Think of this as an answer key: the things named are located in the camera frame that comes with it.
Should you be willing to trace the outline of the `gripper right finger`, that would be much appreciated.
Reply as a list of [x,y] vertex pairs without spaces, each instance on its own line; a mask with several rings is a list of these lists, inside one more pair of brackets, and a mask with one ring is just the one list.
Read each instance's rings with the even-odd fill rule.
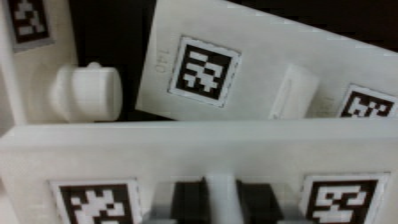
[[245,224],[277,224],[284,219],[271,187],[266,183],[236,182]]

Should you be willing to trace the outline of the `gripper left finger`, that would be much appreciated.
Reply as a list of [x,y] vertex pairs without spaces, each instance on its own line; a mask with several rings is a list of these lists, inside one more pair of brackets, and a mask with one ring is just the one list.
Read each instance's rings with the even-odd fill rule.
[[177,224],[209,224],[209,192],[204,180],[176,183],[170,218]]

